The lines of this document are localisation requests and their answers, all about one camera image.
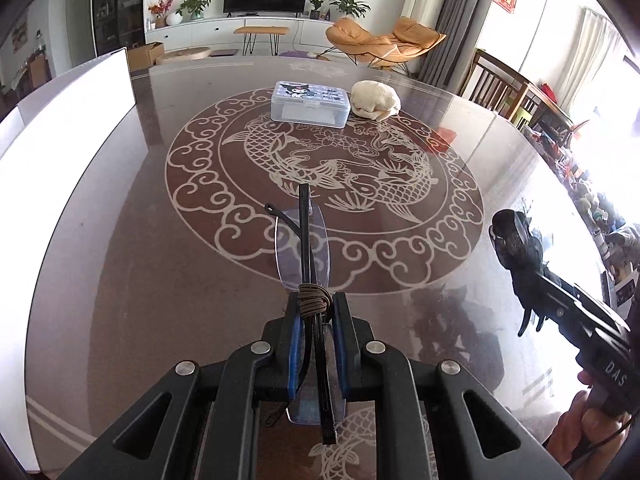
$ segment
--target human hand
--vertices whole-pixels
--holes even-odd
[[[585,371],[578,374],[578,380],[582,384],[589,386],[593,384],[593,380]],[[621,425],[625,424],[630,418],[625,413],[622,417],[613,419],[597,408],[590,408],[585,411],[587,396],[587,391],[576,394],[569,411],[560,416],[558,424],[546,445],[546,450],[562,466],[571,460],[572,452],[578,446],[583,433],[592,444],[597,444],[619,430]],[[597,480],[600,478],[611,460],[613,460],[613,457],[620,450],[627,433],[628,428],[610,442],[597,447],[588,459],[572,473],[574,480]]]

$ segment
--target cable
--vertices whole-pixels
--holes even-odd
[[[296,29],[295,34],[293,35],[293,40],[291,41],[291,47],[293,48],[294,51],[296,52],[302,52],[301,50],[296,49],[296,36],[298,35],[298,33],[300,32],[300,24],[302,23],[301,20],[298,20],[298,28]]]
[[[300,283],[298,287],[300,316],[303,319],[326,312],[332,303],[331,294],[322,285]]]
[[[587,449],[585,449],[582,453],[580,453],[580,455],[578,455],[575,458],[572,458],[571,460],[569,460],[569,462],[567,462],[564,465],[565,469],[569,469],[571,466],[573,466],[576,462],[578,462],[578,460],[581,460],[583,457],[587,456],[588,454],[591,454],[594,450],[598,449],[601,446],[604,446],[605,444],[608,444],[609,442],[611,442],[614,438],[616,438],[619,434],[621,434],[623,431],[626,430],[626,428],[628,428],[629,426],[631,426],[635,421],[636,421],[636,417],[638,416],[638,413],[640,412],[640,410],[638,410],[638,412],[635,412],[631,418],[626,421],[622,426],[620,426],[616,431],[614,431],[613,433],[611,433],[607,438],[601,440],[599,443],[597,444],[593,444],[593,446],[589,446]]]

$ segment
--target circular decorative pattern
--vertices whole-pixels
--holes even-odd
[[[343,130],[271,121],[271,89],[233,96],[180,131],[166,162],[176,211],[226,258],[277,279],[267,202],[297,207],[307,182],[330,242],[330,286],[360,293],[445,276],[482,231],[478,186],[458,154],[405,112]]]

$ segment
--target finger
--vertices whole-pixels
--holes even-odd
[[[578,380],[582,384],[586,384],[587,386],[593,386],[593,382],[594,382],[593,378],[585,370],[583,370],[580,373],[578,373]]]
[[[620,423],[602,413],[600,410],[590,408],[582,417],[582,429],[592,444],[597,444],[609,438],[620,428]],[[617,435],[610,442],[597,447],[591,454],[585,467],[588,468],[590,476],[599,478],[607,468],[613,457],[620,450],[625,439],[625,433]]]
[[[546,450],[561,465],[571,460],[572,452],[580,442],[582,434],[582,412],[586,402],[585,391],[578,392],[574,397],[568,412],[563,413],[549,437]]]
[[[575,394],[574,400],[571,403],[569,411],[566,412],[564,419],[564,448],[568,451],[569,456],[574,449],[578,447],[580,439],[582,438],[582,416],[584,414],[584,407],[587,403],[588,393],[583,390]]]

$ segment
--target white cabinet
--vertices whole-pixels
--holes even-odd
[[[324,46],[329,48],[331,43],[326,38],[326,30],[333,25],[325,20],[305,20],[302,22],[302,35],[300,43],[311,46]]]
[[[191,27],[193,46],[242,43],[242,34],[234,34],[234,30],[244,27],[244,20],[194,22],[187,27]]]
[[[213,48],[240,48],[242,34],[234,34],[239,27],[289,27],[290,32],[280,36],[280,51],[293,46],[314,46],[329,48],[324,32],[332,22],[309,20],[308,18],[268,18],[247,16],[245,18],[208,18],[181,23],[173,27],[163,27],[146,33],[146,42],[164,43],[164,50],[177,50],[190,46],[211,46]],[[268,34],[258,34],[256,43],[269,43]]]
[[[163,27],[150,30],[146,34],[146,42],[159,41],[164,43],[164,50],[176,50],[191,46],[191,26],[175,25],[174,27]]]

